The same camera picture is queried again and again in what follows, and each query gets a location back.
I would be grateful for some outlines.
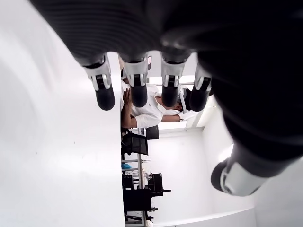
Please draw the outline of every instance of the black fingertip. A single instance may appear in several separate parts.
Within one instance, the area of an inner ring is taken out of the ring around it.
[[[132,102],[136,107],[143,107],[147,102],[147,89],[145,86],[131,87]]]
[[[212,182],[212,186],[223,192],[222,188],[221,188],[221,184],[220,184],[220,179],[221,179],[221,173],[222,171],[225,169],[225,167],[227,166],[227,162],[228,159],[225,159],[223,162],[220,162],[213,170],[212,175],[211,175],[211,182]]]
[[[191,110],[199,112],[204,109],[209,91],[202,91],[202,89],[197,90],[195,86],[190,94],[189,105]]]
[[[97,103],[102,110],[111,110],[115,105],[115,96],[112,85],[109,89],[96,91]]]
[[[162,102],[167,107],[172,107],[178,100],[178,87],[162,86]]]

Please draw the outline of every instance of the man's hand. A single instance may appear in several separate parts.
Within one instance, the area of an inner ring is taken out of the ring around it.
[[[132,107],[132,95],[130,88],[127,88],[126,91],[123,93],[123,101],[125,106],[129,108]]]

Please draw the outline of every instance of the white shirt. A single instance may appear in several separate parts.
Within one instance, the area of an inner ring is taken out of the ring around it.
[[[137,120],[138,128],[149,128],[158,125],[163,117],[163,113],[166,109],[160,105],[156,98],[160,96],[157,86],[152,84],[146,84],[147,86],[147,102],[143,107],[136,107],[132,105],[131,114]],[[130,88],[130,85],[121,81],[121,106],[124,105],[123,102],[123,92]]]

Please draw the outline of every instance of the black hair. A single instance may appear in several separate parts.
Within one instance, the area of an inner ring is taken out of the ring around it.
[[[189,106],[189,99],[190,99],[191,90],[189,90],[189,89],[187,89],[187,88],[186,88],[185,90],[186,90],[186,97],[185,97],[185,99],[184,99],[185,106],[186,106],[186,109],[187,109],[187,110],[191,110],[191,108],[190,108],[190,106]],[[180,99],[178,100],[178,103],[181,105],[181,110],[180,110],[180,112],[182,112],[182,111],[183,111],[183,105],[182,105],[182,102],[181,102]]]

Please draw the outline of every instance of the man's arm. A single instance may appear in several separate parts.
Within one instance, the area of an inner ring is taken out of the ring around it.
[[[136,128],[137,120],[131,118],[132,106],[124,104],[121,112],[121,126],[125,129]]]
[[[163,116],[161,122],[180,122],[181,118],[178,114],[173,116]]]
[[[136,128],[137,120],[135,118],[131,118],[132,98],[129,88],[127,88],[123,93],[123,100],[124,105],[121,112],[121,127],[125,129]]]

